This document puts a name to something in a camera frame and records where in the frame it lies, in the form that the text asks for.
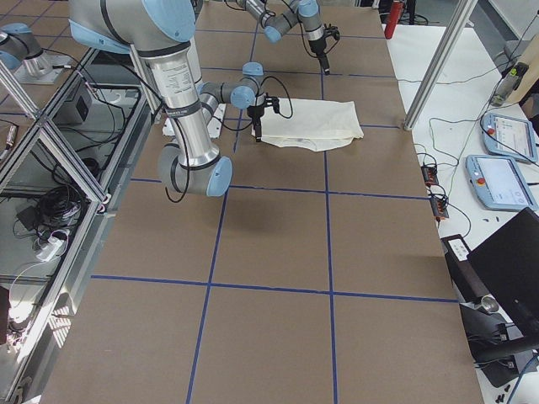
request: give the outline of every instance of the red fire extinguisher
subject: red fire extinguisher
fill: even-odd
[[[393,37],[393,32],[395,32],[395,27],[397,26],[398,20],[401,18],[403,13],[404,3],[400,0],[394,0],[389,12],[389,17],[386,21],[386,29],[384,30],[384,35],[387,40],[390,40]]]

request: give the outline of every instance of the table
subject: table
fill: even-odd
[[[203,79],[259,61],[292,97],[355,101],[365,138],[313,153],[223,130],[227,195],[173,205],[155,128],[41,402],[482,402],[377,12],[323,18],[343,35],[329,77],[297,30],[271,45],[205,4]]]
[[[443,27],[409,27],[402,25],[397,27],[395,35],[387,42],[387,45],[398,79],[417,81],[423,78],[443,32]],[[493,91],[494,85],[501,77],[475,31],[471,28],[466,28],[438,82],[466,81],[470,77],[483,74],[484,76],[465,83],[438,84],[435,86],[429,102],[426,104],[423,113],[419,117],[418,124],[413,130],[417,152],[424,152],[424,146],[426,151],[432,154],[438,163],[455,163],[454,159],[433,149],[429,120],[433,117],[449,121],[476,120]],[[418,82],[407,81],[399,81],[405,109],[408,109],[412,103],[419,87]],[[493,109],[493,112],[521,119],[525,118],[518,105]],[[458,156],[462,152],[459,167],[456,169],[450,202],[464,210],[472,221],[472,229],[469,236],[466,237],[466,242],[471,249],[474,249],[512,218],[515,212],[485,210],[468,183],[464,168],[465,157],[470,154],[487,154],[483,148],[482,134],[478,125],[475,122],[447,124],[433,120],[432,127],[435,144],[439,150],[454,156]],[[470,135],[469,142],[466,144],[468,135]],[[539,180],[538,167],[523,163],[519,163],[519,167],[527,182],[537,182]],[[451,188],[452,172],[452,169],[442,166],[438,174],[440,183],[447,191]],[[534,197],[538,199],[539,189],[531,187],[531,190]],[[464,235],[468,227],[466,218],[451,207],[449,208],[449,214],[450,219],[440,223],[440,237],[459,233]],[[478,371],[478,378],[481,382],[485,402],[491,402],[499,394],[505,393],[503,387],[494,389],[485,378],[483,372]],[[528,402],[537,398],[539,393],[536,387],[538,381],[538,373],[527,375],[520,384],[513,402]]]

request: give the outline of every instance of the connector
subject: connector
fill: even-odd
[[[424,184],[427,187],[432,185],[440,185],[438,181],[438,170],[433,166],[421,166],[421,173],[423,174]]]
[[[432,208],[432,213],[437,221],[449,219],[449,213],[447,213],[447,206],[446,204],[444,204],[441,198],[437,198],[435,195],[431,195],[430,207]]]

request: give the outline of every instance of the screen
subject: screen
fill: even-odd
[[[528,135],[528,125],[525,122],[497,116],[494,118],[494,125],[496,139],[500,142],[497,147],[500,150],[504,152],[517,151],[524,156],[531,157],[530,136]]]
[[[478,158],[479,167],[495,203],[527,206],[529,199],[509,160]]]
[[[523,209],[468,261],[524,335],[539,333],[539,217]]]

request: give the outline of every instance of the blue joint cap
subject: blue joint cap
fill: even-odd
[[[275,42],[279,42],[280,39],[283,37],[283,35],[281,35],[277,29],[270,26],[264,28],[264,33],[266,35],[266,38],[268,38],[269,42],[271,42],[272,44],[274,44]]]
[[[195,11],[191,2],[142,0],[153,23],[171,40],[187,42],[195,35]]]
[[[230,102],[236,108],[246,109],[248,106],[254,103],[256,95],[251,87],[247,86],[238,86],[232,90],[230,95]]]
[[[242,72],[245,76],[263,76],[264,69],[260,63],[256,61],[250,61],[243,65]]]
[[[309,18],[318,14],[317,0],[301,0],[298,7],[299,14],[302,17]]]
[[[71,36],[80,44],[101,51],[121,53],[124,55],[128,55],[130,52],[129,46],[116,42],[107,36],[101,35],[99,32],[92,31],[75,21],[69,20],[69,25],[71,28]]]
[[[221,157],[210,174],[210,181],[205,194],[223,196],[232,180],[232,162],[228,157]]]
[[[2,27],[2,30],[7,34],[31,34],[32,30],[28,25],[23,23],[7,24]]]
[[[2,61],[2,63],[4,65],[6,65],[6,67],[9,69],[9,70],[14,70],[16,69],[17,67],[19,67],[21,65],[21,61],[19,59],[17,59],[15,56],[13,56],[11,53],[7,53],[7,52],[2,52],[0,50],[0,61]]]

